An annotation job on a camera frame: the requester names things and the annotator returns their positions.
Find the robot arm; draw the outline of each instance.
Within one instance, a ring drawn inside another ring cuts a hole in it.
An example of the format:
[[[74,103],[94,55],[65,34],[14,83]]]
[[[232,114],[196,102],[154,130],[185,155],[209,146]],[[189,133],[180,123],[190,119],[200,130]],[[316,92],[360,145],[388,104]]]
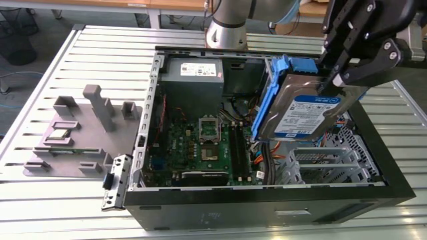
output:
[[[298,11],[300,0],[216,0],[205,42],[213,49],[246,47],[246,19],[288,23]]]
[[[330,69],[318,94],[340,87],[373,87],[427,69],[421,27],[424,0],[332,0],[322,21],[326,34],[318,66]],[[360,59],[350,65],[350,59]]]

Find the hard disk label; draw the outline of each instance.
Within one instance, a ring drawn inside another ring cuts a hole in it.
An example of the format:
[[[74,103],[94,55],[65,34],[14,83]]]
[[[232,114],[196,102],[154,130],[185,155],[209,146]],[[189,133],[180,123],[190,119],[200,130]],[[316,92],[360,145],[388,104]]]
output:
[[[296,96],[274,128],[274,134],[284,138],[302,138],[312,134],[325,119],[325,111],[333,109],[340,101],[338,97]]]

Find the green circuit board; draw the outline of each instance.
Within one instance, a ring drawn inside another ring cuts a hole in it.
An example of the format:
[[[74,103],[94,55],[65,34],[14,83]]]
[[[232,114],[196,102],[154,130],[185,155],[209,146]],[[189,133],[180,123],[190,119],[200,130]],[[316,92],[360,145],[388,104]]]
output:
[[[214,134],[214,126],[201,125],[206,135]],[[150,156],[150,167],[158,187],[170,187],[173,176],[186,171],[209,171],[228,173],[228,185],[252,185],[252,178],[236,180],[232,171],[229,149],[229,126],[220,125],[220,141],[198,142],[198,123],[170,124],[166,132],[165,156]],[[250,138],[250,127],[242,128],[246,141]]]

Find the blue drive bracket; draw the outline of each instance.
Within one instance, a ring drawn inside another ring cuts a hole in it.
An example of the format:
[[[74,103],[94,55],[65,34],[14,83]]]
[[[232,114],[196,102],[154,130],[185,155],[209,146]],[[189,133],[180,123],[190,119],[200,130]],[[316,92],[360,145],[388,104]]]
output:
[[[318,69],[314,60],[304,57],[289,57],[288,59],[293,72],[316,74]]]
[[[261,100],[260,108],[256,114],[256,118],[252,124],[252,140],[256,139],[258,128],[262,122],[262,119],[268,113],[269,106],[273,102],[273,98],[277,95],[280,86],[278,86],[278,77],[285,74],[285,70],[289,68],[289,58],[286,55],[281,57],[274,57],[272,60],[270,68],[272,68],[272,76],[269,86],[266,87],[266,92],[264,98]]]

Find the metal table surface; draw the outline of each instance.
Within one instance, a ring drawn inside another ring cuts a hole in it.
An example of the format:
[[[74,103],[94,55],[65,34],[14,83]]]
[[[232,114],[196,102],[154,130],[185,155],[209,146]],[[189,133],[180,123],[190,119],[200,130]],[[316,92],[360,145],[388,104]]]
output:
[[[246,38],[256,51],[318,53],[322,44],[320,38]],[[134,101],[142,106],[156,45],[200,48],[204,34],[102,26],[70,32],[0,145],[1,239],[427,239],[427,121],[396,81],[372,88],[361,103],[417,197],[342,224],[145,232],[126,211],[100,211],[100,180],[24,176],[22,164],[48,127],[58,95],[88,103],[82,88],[97,84],[113,104]]]

